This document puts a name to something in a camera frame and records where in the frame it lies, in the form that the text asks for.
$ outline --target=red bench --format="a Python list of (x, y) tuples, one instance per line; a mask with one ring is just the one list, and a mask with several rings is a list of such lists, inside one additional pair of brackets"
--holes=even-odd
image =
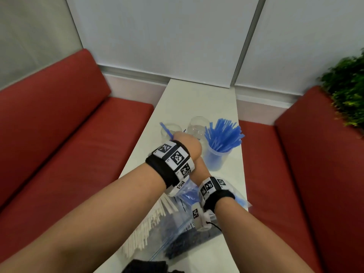
[(0, 262), (116, 180), (153, 106), (81, 50), (0, 91)]
[(364, 140), (310, 89), (275, 126), (240, 121), (250, 212), (315, 272), (364, 272)]

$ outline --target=tabletop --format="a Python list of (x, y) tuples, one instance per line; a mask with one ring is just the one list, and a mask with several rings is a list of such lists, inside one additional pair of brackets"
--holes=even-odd
[[(171, 79), (121, 176), (142, 164), (148, 154), (161, 144), (160, 122), (175, 123), (184, 130), (194, 116), (203, 116), (214, 124), (219, 118), (238, 122), (235, 89)], [(211, 173), (228, 180), (246, 198), (241, 147), (234, 148), (223, 167)], [(95, 273), (120, 273), (125, 265), (118, 255), (121, 253), (112, 255)], [(177, 257), (170, 267), (171, 271), (175, 269), (186, 273), (238, 272), (223, 235)]]

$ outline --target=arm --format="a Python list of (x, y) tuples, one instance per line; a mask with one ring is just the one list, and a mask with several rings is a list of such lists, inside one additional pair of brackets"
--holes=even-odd
[[(211, 174), (202, 158), (195, 166), (191, 179), (200, 185)], [(292, 248), (234, 199), (221, 198), (215, 215), (240, 272), (313, 273)]]
[[(178, 133), (193, 160), (195, 138)], [(166, 190), (159, 174), (143, 163), (75, 208), (34, 242), (0, 265), (0, 272), (93, 272), (130, 236)]]

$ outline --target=person's right arm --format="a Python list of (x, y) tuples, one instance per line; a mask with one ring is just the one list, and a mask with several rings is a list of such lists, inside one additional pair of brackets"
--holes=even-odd
[[(190, 177), (199, 186), (211, 174), (201, 157), (195, 167)], [(215, 215), (240, 272), (313, 273), (291, 247), (234, 199), (221, 198)]]

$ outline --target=green plant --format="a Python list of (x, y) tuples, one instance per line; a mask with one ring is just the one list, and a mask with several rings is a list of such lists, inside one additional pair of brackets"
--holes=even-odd
[(364, 49), (358, 57), (346, 57), (320, 80), (347, 125), (364, 128)]

